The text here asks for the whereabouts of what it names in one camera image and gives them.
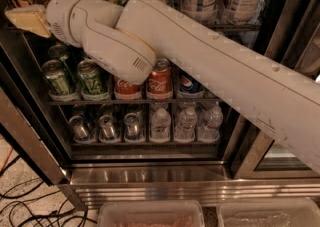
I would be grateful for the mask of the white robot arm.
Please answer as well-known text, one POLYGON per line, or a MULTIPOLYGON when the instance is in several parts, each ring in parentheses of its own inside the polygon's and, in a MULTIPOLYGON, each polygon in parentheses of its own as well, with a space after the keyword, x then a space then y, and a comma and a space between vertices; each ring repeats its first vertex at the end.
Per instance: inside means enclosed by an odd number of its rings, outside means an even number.
POLYGON ((83 49, 134 85, 163 56, 320 172, 320 84, 158 0, 50 0, 5 15, 22 30, 83 49))

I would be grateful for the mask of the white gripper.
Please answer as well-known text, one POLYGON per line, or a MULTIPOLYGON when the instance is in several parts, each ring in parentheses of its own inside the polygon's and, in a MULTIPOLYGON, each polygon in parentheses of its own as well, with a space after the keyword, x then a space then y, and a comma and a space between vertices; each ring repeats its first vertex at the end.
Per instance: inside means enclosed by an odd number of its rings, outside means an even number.
POLYGON ((47 9, 43 5, 34 4, 6 10, 5 15, 16 28, 24 31, 44 38, 49 38, 52 31, 62 42, 78 48, 94 48, 97 35, 88 26, 89 4, 94 1, 51 0, 47 9))

